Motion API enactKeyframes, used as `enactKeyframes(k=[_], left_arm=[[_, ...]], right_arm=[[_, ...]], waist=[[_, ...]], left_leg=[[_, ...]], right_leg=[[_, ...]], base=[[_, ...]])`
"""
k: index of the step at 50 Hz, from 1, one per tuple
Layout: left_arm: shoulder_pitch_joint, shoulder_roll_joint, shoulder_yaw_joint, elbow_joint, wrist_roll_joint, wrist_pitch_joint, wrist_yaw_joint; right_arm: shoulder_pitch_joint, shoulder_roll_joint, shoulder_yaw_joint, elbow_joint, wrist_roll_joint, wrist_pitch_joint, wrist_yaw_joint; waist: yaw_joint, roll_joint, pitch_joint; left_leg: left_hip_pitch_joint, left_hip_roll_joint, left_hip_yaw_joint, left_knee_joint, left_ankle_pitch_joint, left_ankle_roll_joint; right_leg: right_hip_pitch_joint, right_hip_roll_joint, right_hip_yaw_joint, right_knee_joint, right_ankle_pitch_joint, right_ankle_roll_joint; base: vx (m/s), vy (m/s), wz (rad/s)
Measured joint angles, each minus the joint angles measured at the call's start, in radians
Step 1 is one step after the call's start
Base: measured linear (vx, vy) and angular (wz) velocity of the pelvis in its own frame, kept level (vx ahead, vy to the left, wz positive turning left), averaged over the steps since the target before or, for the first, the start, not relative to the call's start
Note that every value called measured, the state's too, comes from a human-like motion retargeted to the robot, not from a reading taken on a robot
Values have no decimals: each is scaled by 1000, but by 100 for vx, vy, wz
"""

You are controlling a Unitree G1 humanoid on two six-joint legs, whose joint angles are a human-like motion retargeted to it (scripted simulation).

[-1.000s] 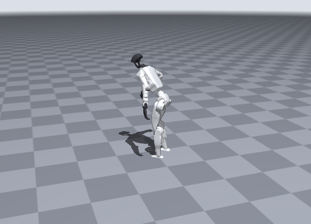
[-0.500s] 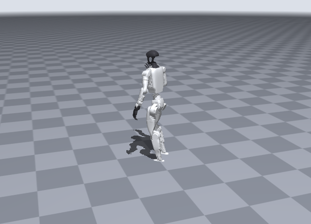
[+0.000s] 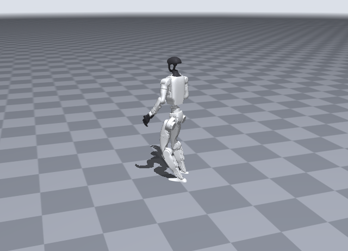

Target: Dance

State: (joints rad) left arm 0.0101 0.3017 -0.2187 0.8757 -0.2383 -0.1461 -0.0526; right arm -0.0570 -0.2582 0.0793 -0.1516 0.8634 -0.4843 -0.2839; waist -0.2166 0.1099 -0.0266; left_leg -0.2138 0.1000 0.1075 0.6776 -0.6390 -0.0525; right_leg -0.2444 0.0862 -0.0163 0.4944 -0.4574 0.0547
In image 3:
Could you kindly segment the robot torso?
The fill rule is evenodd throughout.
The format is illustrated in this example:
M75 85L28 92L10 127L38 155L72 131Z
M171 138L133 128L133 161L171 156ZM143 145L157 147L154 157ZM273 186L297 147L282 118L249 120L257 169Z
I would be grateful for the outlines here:
M171 113L169 114L169 118L175 118L176 124L179 124L183 120L183 112L180 111L177 105L182 104L185 97L185 78L181 74L179 77L172 75L170 74L166 77L171 78L170 85L167 88L166 100L167 104L173 105L170 106Z

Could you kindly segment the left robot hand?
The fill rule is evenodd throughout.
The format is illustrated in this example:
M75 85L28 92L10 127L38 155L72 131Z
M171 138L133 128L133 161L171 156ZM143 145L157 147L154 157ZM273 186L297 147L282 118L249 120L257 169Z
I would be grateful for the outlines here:
M144 117L143 123L144 123L145 126L147 126L148 122L150 121L150 119L152 119L154 117L154 115L152 115L150 117L149 114L147 114L147 115L144 115L143 117Z

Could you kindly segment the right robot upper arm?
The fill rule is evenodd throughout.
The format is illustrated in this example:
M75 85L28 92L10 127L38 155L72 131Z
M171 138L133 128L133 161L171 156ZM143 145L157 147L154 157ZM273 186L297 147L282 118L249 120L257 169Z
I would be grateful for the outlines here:
M189 89L188 89L188 78L186 76L184 76L184 78L185 78L185 97L184 97L184 100L185 100L189 97Z

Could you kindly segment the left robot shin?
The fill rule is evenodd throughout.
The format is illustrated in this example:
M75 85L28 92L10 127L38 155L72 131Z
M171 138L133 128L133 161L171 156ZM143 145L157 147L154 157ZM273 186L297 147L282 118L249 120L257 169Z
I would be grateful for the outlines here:
M166 162L166 164L169 166L169 168L174 172L174 174L180 178L180 180L183 179L183 176L178 168L178 163L176 161L176 158L173 156L171 156L170 152L168 150L164 150L162 157L164 159L164 161ZM178 178L178 179L179 179ZM182 178L182 179L181 179Z

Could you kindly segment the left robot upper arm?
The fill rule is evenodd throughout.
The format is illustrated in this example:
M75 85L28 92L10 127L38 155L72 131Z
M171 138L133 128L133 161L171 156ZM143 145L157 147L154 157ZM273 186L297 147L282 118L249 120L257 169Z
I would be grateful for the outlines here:
M160 82L161 88L160 88L160 98L161 102L160 104L165 104L166 103L166 94L167 94L167 88L170 85L171 78L163 78Z

